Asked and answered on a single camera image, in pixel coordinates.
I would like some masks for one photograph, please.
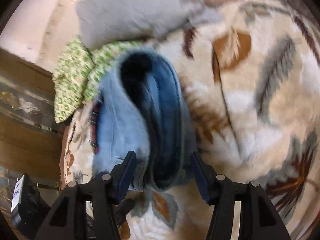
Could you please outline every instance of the folded denim garment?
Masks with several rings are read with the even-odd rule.
[[[130,189],[167,190],[190,174],[196,136],[179,79],[153,49],[126,52],[102,79],[92,172],[110,172],[128,151],[137,154]]]

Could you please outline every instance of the green checkered fabric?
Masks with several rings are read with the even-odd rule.
[[[135,41],[119,41],[88,50],[79,36],[68,42],[52,78],[56,90],[55,121],[65,121],[82,103],[91,101],[97,94],[102,76],[110,71],[112,61],[122,51],[138,45]]]

